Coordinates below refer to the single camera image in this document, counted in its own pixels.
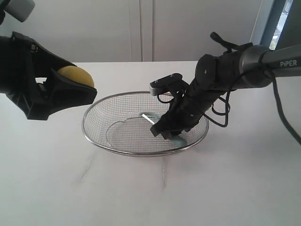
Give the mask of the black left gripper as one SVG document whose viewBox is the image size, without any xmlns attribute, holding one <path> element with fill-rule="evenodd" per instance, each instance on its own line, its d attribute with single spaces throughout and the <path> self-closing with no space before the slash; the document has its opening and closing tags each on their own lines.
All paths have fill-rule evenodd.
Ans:
<svg viewBox="0 0 301 226">
<path fill-rule="evenodd" d="M 89 105 L 97 89 L 69 80 L 57 71 L 76 66 L 18 32 L 0 37 L 0 92 L 29 120 L 47 120 L 72 107 Z M 46 78 L 37 83 L 36 78 Z"/>
</svg>

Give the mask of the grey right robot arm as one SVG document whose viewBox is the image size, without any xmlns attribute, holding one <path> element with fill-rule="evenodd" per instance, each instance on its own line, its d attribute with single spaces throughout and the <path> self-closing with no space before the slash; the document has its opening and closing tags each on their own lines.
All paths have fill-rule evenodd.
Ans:
<svg viewBox="0 0 301 226">
<path fill-rule="evenodd" d="M 230 97 L 237 89 L 264 88 L 277 77 L 301 74 L 300 45 L 271 50 L 255 45 L 243 50 L 226 51 L 221 56 L 204 55 L 197 62 L 190 84 L 179 73 L 150 83 L 150 93 L 160 96 L 169 92 L 169 108 L 151 127 L 153 136 L 164 139 L 189 131 L 206 115 L 222 95 Z"/>
</svg>

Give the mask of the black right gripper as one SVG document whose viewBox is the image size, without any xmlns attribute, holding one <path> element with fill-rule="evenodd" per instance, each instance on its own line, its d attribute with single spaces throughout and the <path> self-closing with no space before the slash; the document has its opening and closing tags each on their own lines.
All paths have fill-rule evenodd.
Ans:
<svg viewBox="0 0 301 226">
<path fill-rule="evenodd" d="M 168 111 L 150 128 L 153 136 L 170 139 L 191 130 L 202 118 L 202 92 L 171 91 Z"/>
</svg>

